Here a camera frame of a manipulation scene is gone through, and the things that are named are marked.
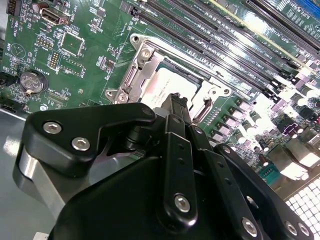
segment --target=hdmi port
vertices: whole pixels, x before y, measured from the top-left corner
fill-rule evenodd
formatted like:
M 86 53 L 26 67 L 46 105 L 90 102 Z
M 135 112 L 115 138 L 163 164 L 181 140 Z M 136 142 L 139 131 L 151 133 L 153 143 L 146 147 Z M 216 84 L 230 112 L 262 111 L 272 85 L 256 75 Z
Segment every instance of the hdmi port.
M 54 25 L 68 24 L 68 16 L 54 7 L 43 8 L 41 17 Z

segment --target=black connector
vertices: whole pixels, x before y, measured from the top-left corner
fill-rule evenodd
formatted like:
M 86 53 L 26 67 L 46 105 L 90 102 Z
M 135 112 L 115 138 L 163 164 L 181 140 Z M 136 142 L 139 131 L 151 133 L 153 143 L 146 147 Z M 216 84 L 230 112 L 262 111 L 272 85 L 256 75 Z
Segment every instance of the black connector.
M 19 17 L 21 12 L 21 6 L 21 0 L 8 0 L 6 5 L 6 13 L 15 17 Z
M 0 72 L 0 87 L 9 87 L 12 84 L 16 84 L 18 78 L 5 72 Z

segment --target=robotic arm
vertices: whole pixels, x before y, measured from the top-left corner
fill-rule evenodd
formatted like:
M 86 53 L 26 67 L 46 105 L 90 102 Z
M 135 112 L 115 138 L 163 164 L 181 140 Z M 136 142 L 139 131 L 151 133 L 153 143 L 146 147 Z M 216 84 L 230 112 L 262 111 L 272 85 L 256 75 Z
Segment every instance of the robotic arm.
M 312 240 L 311 230 L 226 144 L 193 125 L 187 99 L 37 112 L 25 123 L 19 188 L 56 217 L 49 240 Z M 91 185 L 96 158 L 144 157 Z

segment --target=blue connector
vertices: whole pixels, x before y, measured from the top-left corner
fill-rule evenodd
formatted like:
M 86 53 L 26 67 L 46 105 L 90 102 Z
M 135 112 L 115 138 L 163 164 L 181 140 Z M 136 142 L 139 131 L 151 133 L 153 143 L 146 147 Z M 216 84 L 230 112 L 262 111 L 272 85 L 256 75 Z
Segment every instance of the blue connector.
M 320 7 L 310 0 L 296 0 L 296 3 L 307 10 L 316 19 L 320 19 Z

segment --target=perforated metal panel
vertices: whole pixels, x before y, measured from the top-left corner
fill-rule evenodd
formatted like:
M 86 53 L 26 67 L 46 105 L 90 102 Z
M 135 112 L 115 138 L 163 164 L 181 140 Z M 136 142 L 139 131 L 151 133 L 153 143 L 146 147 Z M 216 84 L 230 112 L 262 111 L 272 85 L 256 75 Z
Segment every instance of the perforated metal panel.
M 315 240 L 320 240 L 320 178 L 285 202 L 308 225 Z

